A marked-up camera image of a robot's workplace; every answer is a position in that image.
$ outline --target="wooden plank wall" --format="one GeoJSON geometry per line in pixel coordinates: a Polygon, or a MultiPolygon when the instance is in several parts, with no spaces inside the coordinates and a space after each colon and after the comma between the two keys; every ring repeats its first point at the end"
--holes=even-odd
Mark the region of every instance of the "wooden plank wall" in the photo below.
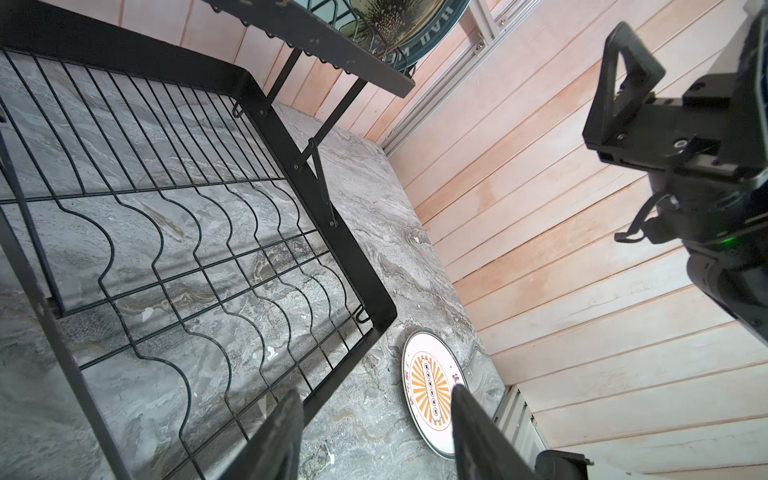
{"type": "Polygon", "coordinates": [[[690,285],[679,241],[613,241],[650,187],[581,138],[619,21],[666,67],[659,95],[679,96],[743,3],[543,0],[392,152],[486,350],[552,448],[647,473],[768,463],[768,349],[690,285]]]}
{"type": "MultiPolygon", "coordinates": [[[[46,0],[104,22],[120,25],[174,45],[233,62],[248,71],[263,89],[272,86],[290,48],[255,27],[245,28],[231,15],[215,14],[201,0],[46,0]]],[[[487,0],[499,13],[513,0],[487,0]]],[[[464,15],[443,41],[417,64],[416,86],[397,98],[369,84],[353,102],[338,127],[380,143],[445,70],[478,42],[470,15],[464,15]]],[[[302,55],[277,100],[325,120],[356,77],[317,58],[302,55]]]]}

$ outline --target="decorative plate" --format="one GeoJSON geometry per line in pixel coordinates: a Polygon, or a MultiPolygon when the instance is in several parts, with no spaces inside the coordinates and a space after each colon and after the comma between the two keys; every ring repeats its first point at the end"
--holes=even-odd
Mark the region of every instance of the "decorative plate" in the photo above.
{"type": "Polygon", "coordinates": [[[395,70],[404,71],[445,37],[469,0],[347,0],[340,7],[347,5],[352,11],[336,27],[395,70]]]}
{"type": "Polygon", "coordinates": [[[450,348],[428,330],[417,330],[402,353],[402,384],[416,428],[438,455],[453,460],[451,391],[466,385],[450,348]]]}

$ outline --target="plate in dish rack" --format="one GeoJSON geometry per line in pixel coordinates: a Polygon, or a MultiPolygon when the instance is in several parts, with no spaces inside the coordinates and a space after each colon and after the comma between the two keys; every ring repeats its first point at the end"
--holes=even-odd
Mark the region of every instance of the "plate in dish rack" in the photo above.
{"type": "Polygon", "coordinates": [[[402,353],[402,384],[416,428],[432,450],[453,460],[451,391],[466,385],[450,348],[428,330],[417,330],[402,353]]]}

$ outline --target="plate with orange sunburst pattern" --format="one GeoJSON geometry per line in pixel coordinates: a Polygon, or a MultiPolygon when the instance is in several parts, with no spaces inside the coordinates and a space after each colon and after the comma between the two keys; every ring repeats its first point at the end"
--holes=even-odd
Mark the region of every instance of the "plate with orange sunburst pattern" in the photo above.
{"type": "Polygon", "coordinates": [[[428,330],[415,331],[402,352],[402,384],[416,428],[432,450],[453,460],[451,391],[466,385],[450,348],[428,330]]]}

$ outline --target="marble surface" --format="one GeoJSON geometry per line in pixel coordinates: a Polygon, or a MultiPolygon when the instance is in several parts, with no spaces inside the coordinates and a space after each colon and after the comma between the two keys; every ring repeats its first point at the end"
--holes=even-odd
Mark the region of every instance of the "marble surface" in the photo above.
{"type": "MultiPolygon", "coordinates": [[[[247,126],[226,113],[227,99],[188,89],[166,91],[101,72],[89,77],[82,69],[67,72],[45,61],[37,66],[28,58],[12,60],[28,84],[19,82],[8,60],[0,58],[5,79],[0,98],[27,144],[11,124],[0,124],[0,129],[28,196],[48,190],[27,148],[46,177],[54,179],[56,194],[76,193],[81,182],[89,192],[105,192],[107,185],[114,190],[182,186],[166,190],[164,198],[155,192],[132,193],[117,196],[119,202],[106,195],[62,200],[60,207],[51,201],[30,206],[68,310],[99,301],[104,291],[121,295],[158,277],[198,270],[164,282],[164,288],[125,294],[113,306],[104,303],[60,320],[81,365],[126,346],[126,331],[136,340],[170,326],[135,350],[125,349],[84,370],[136,478],[168,473],[184,457],[180,436],[189,449],[200,446],[231,418],[230,410],[241,409],[265,382],[290,368],[292,357],[311,352],[301,369],[293,368],[275,388],[277,396],[290,387],[307,394],[342,358],[345,345],[369,328],[348,322],[333,333],[358,303],[330,255],[311,260],[326,247],[316,233],[306,233],[311,222],[283,180],[253,187],[183,187],[190,179],[278,176],[247,126]],[[98,126],[111,139],[111,148],[98,126]],[[272,243],[278,244],[248,253],[272,243]],[[222,261],[233,255],[237,261],[222,261]],[[300,268],[275,275],[304,260],[300,268]],[[258,283],[263,285],[253,293],[236,296],[258,283]],[[198,314],[207,306],[212,308],[198,314]],[[190,316],[184,328],[171,326],[190,316]],[[316,348],[317,339],[326,335],[328,340],[316,348]]],[[[277,108],[296,142],[306,144],[319,122],[277,108]]],[[[445,339],[489,415],[503,385],[383,152],[334,130],[320,153],[333,203],[382,278],[399,317],[304,430],[300,478],[451,478],[454,463],[429,449],[407,411],[400,378],[406,338],[427,328],[445,339]]],[[[8,186],[0,184],[0,198],[8,197],[8,186]]],[[[3,211],[34,258],[18,209],[5,206],[3,211]]],[[[0,395],[5,404],[0,468],[8,478],[108,477],[98,445],[4,257],[0,269],[0,395]]],[[[241,430],[254,432],[273,405],[273,397],[265,396],[197,455],[207,478],[216,478],[241,447],[241,430]]],[[[195,475],[187,464],[175,478],[195,475]]]]}

